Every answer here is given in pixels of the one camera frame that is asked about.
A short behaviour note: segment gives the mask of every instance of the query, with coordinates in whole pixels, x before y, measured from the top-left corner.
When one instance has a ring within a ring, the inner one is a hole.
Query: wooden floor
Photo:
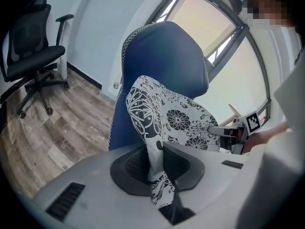
[[[25,106],[24,119],[15,114],[24,87],[7,100],[0,162],[13,188],[30,198],[78,161],[107,152],[114,101],[70,69],[68,81],[69,89],[44,88],[50,116],[38,94]]]

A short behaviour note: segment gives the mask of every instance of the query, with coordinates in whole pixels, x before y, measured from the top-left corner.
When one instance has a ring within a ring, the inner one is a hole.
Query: black and white floral fabric
[[[136,80],[126,105],[134,127],[147,146],[152,202],[157,208],[170,205],[174,187],[163,170],[162,142],[219,152],[220,137],[207,131],[217,122],[192,99],[172,92],[148,76]]]

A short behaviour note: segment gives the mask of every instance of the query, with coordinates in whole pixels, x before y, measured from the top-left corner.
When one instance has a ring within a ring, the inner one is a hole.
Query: blue chair
[[[137,29],[122,48],[122,87],[112,116],[108,150],[144,144],[126,107],[126,97],[141,75],[192,99],[205,94],[209,87],[203,52],[181,27],[164,21]]]

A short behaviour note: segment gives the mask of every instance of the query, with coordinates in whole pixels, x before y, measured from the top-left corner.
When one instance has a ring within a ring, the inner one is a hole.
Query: baseboard
[[[98,89],[100,89],[100,90],[102,89],[102,84],[98,83],[96,80],[90,78],[85,73],[81,72],[74,65],[70,64],[69,62],[67,62],[67,67],[70,68],[71,70],[73,70],[75,73],[77,73],[82,78],[84,78],[86,81],[90,82],[92,85],[94,85]]]
[[[0,108],[0,133],[3,131],[7,123],[6,102],[4,102]]]
[[[52,70],[52,69],[56,69],[56,68],[57,68],[57,64],[52,63],[52,64],[49,64],[48,66],[46,66],[44,69]],[[6,90],[1,95],[0,104],[3,104],[15,91],[17,91],[19,88],[21,88],[23,85],[25,85],[32,79],[34,79],[34,76],[32,78],[28,78],[26,81],[24,79],[21,79],[20,81],[16,82],[13,86],[11,86],[8,90]]]

